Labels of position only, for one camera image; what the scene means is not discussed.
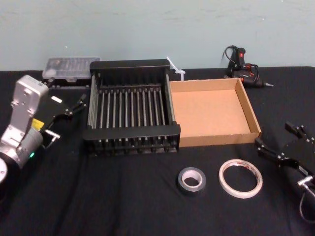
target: white tape roll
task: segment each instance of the white tape roll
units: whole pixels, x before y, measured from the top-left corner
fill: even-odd
[[[244,167],[248,170],[250,170],[254,176],[256,177],[256,181],[257,181],[257,186],[248,192],[241,192],[241,191],[237,191],[233,188],[231,188],[224,179],[224,171],[231,167],[231,166],[241,166]],[[221,166],[220,170],[219,170],[219,181],[220,184],[222,186],[222,188],[230,195],[236,197],[236,198],[251,198],[253,196],[255,196],[262,188],[262,176],[261,173],[259,172],[259,170],[256,168],[256,166],[254,166],[252,163],[248,162],[248,161],[244,161],[244,160],[240,160],[240,159],[233,159],[233,160],[229,160],[224,162],[224,164]]]

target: black tablecloth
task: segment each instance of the black tablecloth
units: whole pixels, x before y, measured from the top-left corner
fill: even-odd
[[[15,81],[25,74],[41,78],[40,71],[0,72],[1,133],[9,122]],[[223,75],[222,69],[188,69],[185,78]],[[284,130],[287,120],[315,133],[315,68],[261,68],[260,75],[275,86],[246,91],[264,141],[280,148],[294,140]],[[70,104],[82,92],[52,94]],[[14,195],[0,207],[0,235],[315,235],[315,226],[299,215],[302,191],[294,181],[300,176],[258,157],[253,144],[87,158],[81,140],[85,123],[86,112],[54,127],[62,138],[45,153],[36,152]],[[219,168],[234,158],[248,160],[261,171],[263,187],[255,197],[237,199],[220,186]],[[195,198],[176,186],[177,174],[188,166],[201,169],[207,178],[203,195]],[[228,170],[226,180],[249,190],[255,181],[240,169]]]

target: black metal rack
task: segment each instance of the black metal rack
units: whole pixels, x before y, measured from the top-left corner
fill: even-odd
[[[166,59],[95,61],[88,128],[91,153],[175,152],[175,121]]]

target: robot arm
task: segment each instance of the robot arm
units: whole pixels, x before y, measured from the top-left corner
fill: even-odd
[[[306,222],[315,224],[315,220],[306,219],[302,211],[306,193],[309,193],[315,200],[313,191],[315,189],[315,138],[303,125],[295,126],[287,122],[285,129],[298,139],[286,144],[282,150],[274,151],[267,147],[260,138],[257,138],[255,144],[258,154],[273,161],[279,167],[287,166],[296,169],[303,176],[297,182],[298,186],[304,189],[300,201],[300,214]]]
[[[10,124],[0,141],[0,199],[33,152],[42,145],[43,136],[46,136],[43,134],[52,137],[50,145],[60,138],[60,135],[49,130],[53,123],[57,119],[71,118],[86,107],[83,103],[85,94],[69,108],[61,99],[54,96],[49,98],[48,91],[45,84],[29,75],[16,82]]]

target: cardboard box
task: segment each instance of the cardboard box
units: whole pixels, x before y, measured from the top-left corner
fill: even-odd
[[[172,81],[180,147],[253,143],[260,127],[240,79]]]

